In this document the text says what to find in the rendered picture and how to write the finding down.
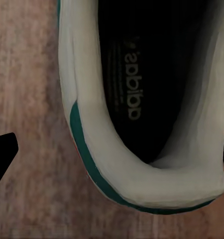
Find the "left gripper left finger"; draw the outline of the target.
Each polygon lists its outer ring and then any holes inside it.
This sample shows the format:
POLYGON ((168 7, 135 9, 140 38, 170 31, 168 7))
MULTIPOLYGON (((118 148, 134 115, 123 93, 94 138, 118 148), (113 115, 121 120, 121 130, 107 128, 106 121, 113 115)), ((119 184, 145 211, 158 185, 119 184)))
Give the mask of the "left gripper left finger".
POLYGON ((18 143, 15 133, 0 136, 0 180, 18 153, 18 143))

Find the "gym shoe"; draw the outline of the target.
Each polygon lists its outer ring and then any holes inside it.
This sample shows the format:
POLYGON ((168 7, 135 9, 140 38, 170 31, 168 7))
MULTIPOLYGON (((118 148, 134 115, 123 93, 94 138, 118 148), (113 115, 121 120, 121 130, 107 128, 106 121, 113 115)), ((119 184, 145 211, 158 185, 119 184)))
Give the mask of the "gym shoe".
POLYGON ((160 215, 224 194, 224 0, 58 0, 70 135, 111 201, 160 215))

